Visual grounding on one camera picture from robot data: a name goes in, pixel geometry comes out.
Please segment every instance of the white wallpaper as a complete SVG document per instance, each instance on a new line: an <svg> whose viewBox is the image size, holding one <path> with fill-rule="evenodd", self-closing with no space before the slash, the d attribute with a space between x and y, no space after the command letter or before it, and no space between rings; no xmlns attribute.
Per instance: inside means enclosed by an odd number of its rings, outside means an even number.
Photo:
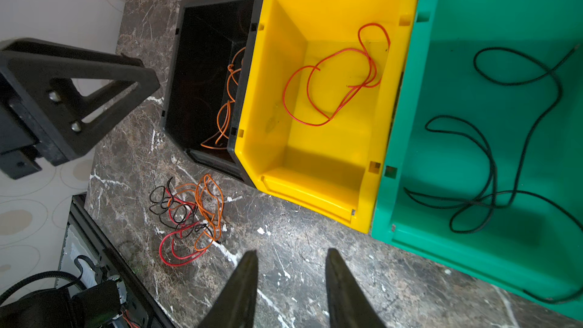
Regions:
<svg viewBox="0 0 583 328"><path fill-rule="evenodd" d="M0 40L33 37L103 52L115 52L125 0L0 0ZM103 85L74 80L82 95ZM61 254L70 197L87 190L93 152L20 180L0 172L0 292L17 281L56 270ZM21 289L7 303L53 279Z"/></svg>

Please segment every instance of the screw head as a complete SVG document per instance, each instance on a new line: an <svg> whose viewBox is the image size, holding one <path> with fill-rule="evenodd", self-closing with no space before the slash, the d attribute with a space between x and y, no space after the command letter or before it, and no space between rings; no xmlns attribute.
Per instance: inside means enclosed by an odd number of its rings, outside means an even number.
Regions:
<svg viewBox="0 0 583 328"><path fill-rule="evenodd" d="M79 132L81 132L81 125L79 124L79 122L78 122L78 121L74 121L74 122L71 124L71 129L72 129L73 131L75 131L75 132L79 133Z"/></svg>
<svg viewBox="0 0 583 328"><path fill-rule="evenodd" d="M54 101L55 103L58 103L61 101L61 96L59 95L59 93L57 93L56 91L51 91L50 93L48 93L48 98L51 99L52 101Z"/></svg>

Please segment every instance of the yellow plastic bin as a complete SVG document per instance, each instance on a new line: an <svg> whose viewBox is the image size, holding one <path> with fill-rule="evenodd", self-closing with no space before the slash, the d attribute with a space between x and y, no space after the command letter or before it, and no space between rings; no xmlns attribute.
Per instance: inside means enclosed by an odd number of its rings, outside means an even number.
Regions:
<svg viewBox="0 0 583 328"><path fill-rule="evenodd" d="M399 81L417 0L264 0L237 132L235 153L257 188L368 232L383 169ZM382 82L362 89L321 127L286 112L283 89L306 65L362 40ZM346 52L320 65L310 81L314 103L330 116L368 74L366 57ZM310 70L294 77L286 104L297 118L325 120L309 103Z"/></svg>

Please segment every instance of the black stand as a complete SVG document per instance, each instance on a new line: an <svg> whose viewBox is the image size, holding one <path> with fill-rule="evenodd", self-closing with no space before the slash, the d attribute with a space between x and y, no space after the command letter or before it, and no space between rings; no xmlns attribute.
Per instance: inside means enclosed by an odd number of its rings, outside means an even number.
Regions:
<svg viewBox="0 0 583 328"><path fill-rule="evenodd" d="M73 78L111 82L84 97ZM30 38L0 42L0 169L18 179L40 171L38 157L57 166L85 155L159 87L140 59Z"/></svg>

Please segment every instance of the dark marble surface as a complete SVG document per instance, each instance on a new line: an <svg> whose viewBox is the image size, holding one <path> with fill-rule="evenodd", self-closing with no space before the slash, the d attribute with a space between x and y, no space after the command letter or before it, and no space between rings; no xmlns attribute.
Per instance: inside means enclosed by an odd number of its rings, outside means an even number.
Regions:
<svg viewBox="0 0 583 328"><path fill-rule="evenodd" d="M177 327L201 320L248 249L259 256L257 327L328 326L329 247L339 249L387 327L583 327L216 172L211 174L230 200L223 244L191 265L163 265L157 251L169 230L147 212L148 193L170 176L190 182L208 172L186 159L159 128L178 9L179 0L127 0L118 53L154 68L162 89L98 144L86 204Z"/></svg>

